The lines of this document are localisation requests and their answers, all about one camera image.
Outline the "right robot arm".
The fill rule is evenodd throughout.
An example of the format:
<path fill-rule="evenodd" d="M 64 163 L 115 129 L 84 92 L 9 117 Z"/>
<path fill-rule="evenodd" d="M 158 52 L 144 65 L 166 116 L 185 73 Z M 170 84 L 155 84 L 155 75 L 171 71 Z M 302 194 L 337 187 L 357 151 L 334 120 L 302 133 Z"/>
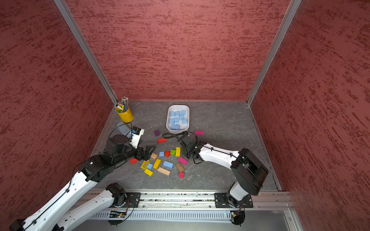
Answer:
<path fill-rule="evenodd" d="M 190 137 L 180 141 L 190 158 L 212 162 L 231 170 L 236 182 L 226 193 L 228 203 L 237 208 L 248 195 L 257 196 L 268 176 L 267 167 L 250 151 L 229 151 L 208 143 L 196 142 Z"/>

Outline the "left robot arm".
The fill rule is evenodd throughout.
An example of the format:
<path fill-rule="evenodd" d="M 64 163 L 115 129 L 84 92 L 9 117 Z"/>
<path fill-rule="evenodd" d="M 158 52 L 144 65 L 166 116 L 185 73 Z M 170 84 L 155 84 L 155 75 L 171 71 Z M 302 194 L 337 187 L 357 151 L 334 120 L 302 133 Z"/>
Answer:
<path fill-rule="evenodd" d="M 126 190 L 112 183 L 98 196 L 73 209 L 78 200 L 95 187 L 107 175 L 129 160 L 149 160 L 155 145 L 134 147 L 124 135 L 107 140 L 103 153 L 90 157 L 81 164 L 71 180 L 41 209 L 24 219 L 14 221 L 11 231 L 72 231 L 94 214 L 109 207 L 128 212 L 136 207 L 136 200 L 129 199 Z"/>

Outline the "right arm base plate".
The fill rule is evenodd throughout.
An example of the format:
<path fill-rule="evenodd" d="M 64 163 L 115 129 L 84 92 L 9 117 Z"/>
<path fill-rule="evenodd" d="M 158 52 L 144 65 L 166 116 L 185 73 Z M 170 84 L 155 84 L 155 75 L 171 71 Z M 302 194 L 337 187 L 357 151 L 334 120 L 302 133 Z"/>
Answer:
<path fill-rule="evenodd" d="M 237 201 L 227 193 L 215 193 L 214 200 L 216 208 L 253 208 L 250 194 L 247 194 L 242 200 Z"/>

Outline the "long blue block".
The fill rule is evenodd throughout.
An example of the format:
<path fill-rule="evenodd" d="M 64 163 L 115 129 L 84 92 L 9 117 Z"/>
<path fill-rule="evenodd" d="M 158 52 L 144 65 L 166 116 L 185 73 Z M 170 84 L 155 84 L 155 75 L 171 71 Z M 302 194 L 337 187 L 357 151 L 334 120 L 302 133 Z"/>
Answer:
<path fill-rule="evenodd" d="M 178 124 L 171 124 L 171 130 L 180 130 L 180 125 L 178 125 Z"/>

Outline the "white plastic tub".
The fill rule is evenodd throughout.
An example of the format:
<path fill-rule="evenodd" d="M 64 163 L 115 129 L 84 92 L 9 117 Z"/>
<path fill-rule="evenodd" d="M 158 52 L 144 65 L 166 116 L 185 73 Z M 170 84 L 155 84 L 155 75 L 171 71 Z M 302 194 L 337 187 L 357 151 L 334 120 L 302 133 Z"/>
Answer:
<path fill-rule="evenodd" d="M 175 134 L 189 129 L 190 108 L 186 105 L 172 105 L 168 108 L 166 128 Z"/>

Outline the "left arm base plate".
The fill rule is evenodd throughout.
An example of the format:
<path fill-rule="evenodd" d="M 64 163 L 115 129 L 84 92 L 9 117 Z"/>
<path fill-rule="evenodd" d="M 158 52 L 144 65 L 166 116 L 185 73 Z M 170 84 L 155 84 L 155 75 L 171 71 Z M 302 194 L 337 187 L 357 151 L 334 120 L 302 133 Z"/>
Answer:
<path fill-rule="evenodd" d="M 138 208 L 141 195 L 141 193 L 137 192 L 127 192 L 124 197 L 122 208 Z"/>

